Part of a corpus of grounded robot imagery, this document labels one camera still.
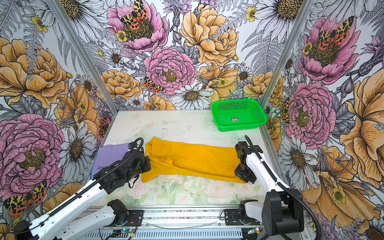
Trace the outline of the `green plastic basket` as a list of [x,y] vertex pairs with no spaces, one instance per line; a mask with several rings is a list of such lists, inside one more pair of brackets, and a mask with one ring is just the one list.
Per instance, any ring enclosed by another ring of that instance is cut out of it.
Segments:
[[256,129],[268,120],[259,102],[253,99],[217,101],[211,104],[211,111],[221,132]]

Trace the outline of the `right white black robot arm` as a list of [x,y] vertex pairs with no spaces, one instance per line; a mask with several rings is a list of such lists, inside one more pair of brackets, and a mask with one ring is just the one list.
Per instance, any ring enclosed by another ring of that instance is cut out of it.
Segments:
[[300,233],[304,230],[303,197],[292,190],[272,170],[259,146],[249,146],[247,142],[235,145],[240,164],[235,175],[245,183],[259,181],[265,193],[261,203],[257,200],[241,201],[238,212],[240,222],[250,225],[258,222],[270,236]]

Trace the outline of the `yellow t-shirt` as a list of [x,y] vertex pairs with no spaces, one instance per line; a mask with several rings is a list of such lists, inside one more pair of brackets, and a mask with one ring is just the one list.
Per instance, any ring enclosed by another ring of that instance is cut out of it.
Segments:
[[240,164],[234,148],[170,142],[152,138],[146,145],[151,170],[142,174],[146,183],[159,175],[182,175],[242,183],[235,175]]

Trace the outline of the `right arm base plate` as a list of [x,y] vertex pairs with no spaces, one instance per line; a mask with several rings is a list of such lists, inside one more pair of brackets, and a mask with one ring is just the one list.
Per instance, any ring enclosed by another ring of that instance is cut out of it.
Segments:
[[241,215],[238,209],[225,209],[224,221],[226,226],[256,226],[261,224],[255,219]]

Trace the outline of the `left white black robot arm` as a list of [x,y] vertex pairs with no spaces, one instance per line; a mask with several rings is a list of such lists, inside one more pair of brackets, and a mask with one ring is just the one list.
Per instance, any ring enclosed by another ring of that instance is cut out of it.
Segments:
[[150,170],[150,160],[145,156],[144,148],[126,152],[122,160],[101,169],[84,188],[53,210],[32,222],[19,222],[14,227],[15,239],[37,240],[54,237],[60,227],[75,219],[98,199]]

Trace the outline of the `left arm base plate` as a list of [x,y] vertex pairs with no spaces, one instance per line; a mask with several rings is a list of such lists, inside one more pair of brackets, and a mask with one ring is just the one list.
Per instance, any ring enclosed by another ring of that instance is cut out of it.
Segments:
[[118,213],[113,222],[106,227],[140,227],[142,225],[143,210],[127,210]]

